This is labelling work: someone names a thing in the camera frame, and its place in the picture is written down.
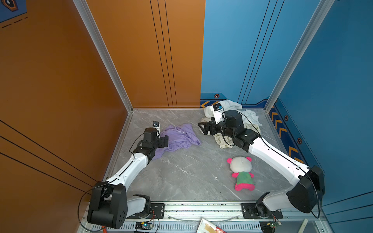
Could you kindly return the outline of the purple cloth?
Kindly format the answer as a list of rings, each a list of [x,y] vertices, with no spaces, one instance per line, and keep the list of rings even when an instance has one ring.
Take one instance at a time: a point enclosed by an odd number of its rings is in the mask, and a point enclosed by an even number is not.
[[[170,125],[160,133],[160,136],[169,137],[168,146],[166,148],[157,148],[153,160],[161,158],[166,151],[174,152],[178,149],[188,149],[192,145],[201,145],[201,141],[196,136],[190,123],[180,126]]]

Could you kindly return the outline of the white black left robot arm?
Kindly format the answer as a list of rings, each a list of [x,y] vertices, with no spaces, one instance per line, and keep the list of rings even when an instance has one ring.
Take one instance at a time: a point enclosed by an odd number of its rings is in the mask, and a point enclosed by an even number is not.
[[[127,189],[131,183],[153,159],[160,158],[164,152],[200,144],[191,124],[170,125],[160,131],[159,122],[153,122],[133,142],[129,150],[132,156],[126,164],[105,182],[97,182],[90,190],[88,223],[118,229],[130,216],[147,217],[151,213],[150,197],[137,194],[128,198]]]

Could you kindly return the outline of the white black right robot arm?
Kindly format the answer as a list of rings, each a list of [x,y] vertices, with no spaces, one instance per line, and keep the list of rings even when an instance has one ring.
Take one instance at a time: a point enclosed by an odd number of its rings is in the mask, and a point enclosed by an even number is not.
[[[221,134],[232,139],[233,144],[256,156],[279,172],[291,185],[277,192],[266,192],[256,202],[257,216],[267,218],[274,211],[296,208],[311,213],[314,207],[321,210],[325,194],[324,173],[318,166],[309,167],[268,143],[257,129],[244,126],[244,114],[237,110],[218,110],[208,122],[198,124],[204,135]]]

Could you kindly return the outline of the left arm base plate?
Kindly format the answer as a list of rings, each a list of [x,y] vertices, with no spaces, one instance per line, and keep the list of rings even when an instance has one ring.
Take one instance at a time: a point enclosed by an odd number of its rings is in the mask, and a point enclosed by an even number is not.
[[[127,219],[151,219],[153,217],[153,214],[156,214],[159,219],[163,219],[164,213],[165,213],[164,203],[151,203],[149,214],[136,213],[134,215],[131,215]]]

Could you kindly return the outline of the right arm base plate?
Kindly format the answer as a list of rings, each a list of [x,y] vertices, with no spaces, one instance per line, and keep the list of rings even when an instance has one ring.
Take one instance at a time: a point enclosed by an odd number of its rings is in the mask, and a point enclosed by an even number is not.
[[[244,219],[265,219],[265,218],[275,218],[282,219],[283,214],[281,210],[276,210],[271,212],[262,204],[256,203],[242,203],[241,211]]]

